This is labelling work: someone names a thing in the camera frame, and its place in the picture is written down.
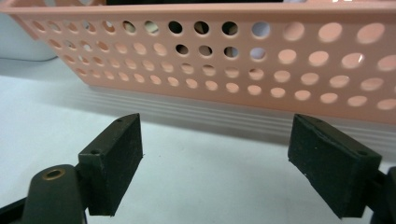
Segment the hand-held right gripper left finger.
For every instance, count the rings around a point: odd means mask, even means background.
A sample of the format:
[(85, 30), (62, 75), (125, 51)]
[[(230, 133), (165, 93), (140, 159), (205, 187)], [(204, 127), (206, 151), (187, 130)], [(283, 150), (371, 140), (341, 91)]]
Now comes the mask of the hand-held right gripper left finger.
[(91, 216), (113, 217), (143, 159), (140, 115), (115, 119), (78, 154)]

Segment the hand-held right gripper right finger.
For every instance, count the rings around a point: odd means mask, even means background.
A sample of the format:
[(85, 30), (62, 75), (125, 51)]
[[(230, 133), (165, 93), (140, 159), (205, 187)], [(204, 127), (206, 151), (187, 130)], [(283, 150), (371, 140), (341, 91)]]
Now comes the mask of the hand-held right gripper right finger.
[(321, 119), (296, 114), (288, 158), (338, 217), (363, 215), (381, 155)]

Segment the pink perforated plastic basket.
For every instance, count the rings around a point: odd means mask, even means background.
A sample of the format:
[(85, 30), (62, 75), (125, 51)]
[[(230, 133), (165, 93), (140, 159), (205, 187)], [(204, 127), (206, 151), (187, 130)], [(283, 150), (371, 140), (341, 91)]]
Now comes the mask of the pink perforated plastic basket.
[(396, 0), (3, 0), (85, 83), (396, 124)]

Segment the white divided storage box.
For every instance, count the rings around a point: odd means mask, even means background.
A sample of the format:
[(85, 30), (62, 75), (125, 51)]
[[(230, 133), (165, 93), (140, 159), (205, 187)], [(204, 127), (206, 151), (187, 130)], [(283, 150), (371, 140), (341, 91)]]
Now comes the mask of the white divided storage box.
[(41, 62), (55, 57), (45, 43), (33, 40), (8, 15), (0, 13), (0, 59)]

